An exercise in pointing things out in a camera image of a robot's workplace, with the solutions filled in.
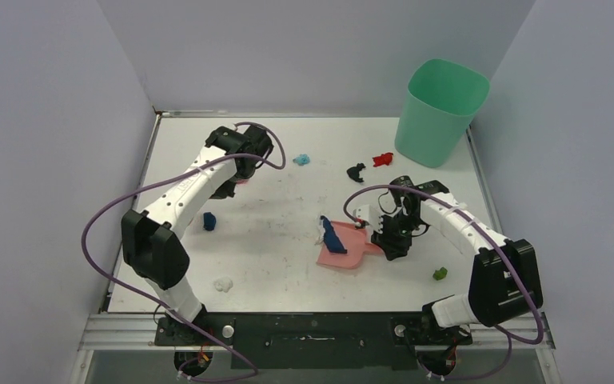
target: plastic bin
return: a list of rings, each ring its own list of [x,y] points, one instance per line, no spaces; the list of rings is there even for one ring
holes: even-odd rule
[[[435,58],[411,78],[394,146],[424,166],[448,160],[488,96],[488,79],[454,62]]]

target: pink dustpan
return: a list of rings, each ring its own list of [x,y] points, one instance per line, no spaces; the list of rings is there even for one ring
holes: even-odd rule
[[[317,264],[353,270],[364,261],[364,254],[385,254],[379,246],[366,241],[365,230],[358,230],[349,222],[331,222],[331,224],[347,253],[331,254],[328,248],[323,246]]]

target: white table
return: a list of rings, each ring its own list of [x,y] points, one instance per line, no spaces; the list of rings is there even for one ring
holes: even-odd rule
[[[367,166],[361,173],[364,186],[386,184],[404,174],[416,184],[437,179],[491,225],[466,139],[442,167],[431,169],[396,153],[396,118],[163,118],[144,184],[182,172],[212,130],[243,120],[274,130],[289,163],[282,171],[263,167],[247,184],[237,186],[234,198],[208,201],[181,240],[191,258],[187,277],[209,311],[412,311],[468,289],[472,255],[460,255],[434,229],[415,238],[409,255],[393,262],[366,255],[355,270],[315,263],[321,249],[315,244],[318,217],[324,214],[346,221],[342,203],[361,185],[345,171],[358,162]],[[384,152],[395,153],[393,164],[373,168],[371,157]],[[291,162],[303,153],[311,157],[310,164]],[[278,149],[271,158],[279,161]],[[165,189],[144,193],[137,210]],[[377,203],[380,193],[360,196],[351,208]],[[391,201],[385,202],[390,207]],[[201,228],[201,214],[206,211],[217,217],[213,232]],[[442,266],[449,274],[437,282],[432,274]],[[213,281],[225,276],[233,280],[233,288],[228,293],[216,291]],[[151,292],[122,260],[118,278]],[[108,311],[150,313],[154,307],[151,301],[115,286]]]

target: red object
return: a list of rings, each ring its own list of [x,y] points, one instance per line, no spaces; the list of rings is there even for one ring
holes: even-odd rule
[[[393,157],[394,154],[392,152],[387,152],[386,154],[376,156],[373,158],[373,166],[388,166],[389,164],[392,164]]]

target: gray wall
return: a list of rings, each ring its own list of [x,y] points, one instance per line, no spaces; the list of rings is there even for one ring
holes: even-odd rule
[[[153,122],[94,0],[0,1],[0,382],[69,379],[106,288],[82,227],[135,187]],[[91,234],[104,267],[118,216]]]
[[[536,247],[565,382],[614,382],[614,2],[538,0],[475,125],[502,226]]]
[[[488,77],[534,0],[98,0],[159,110],[397,116],[413,71]]]

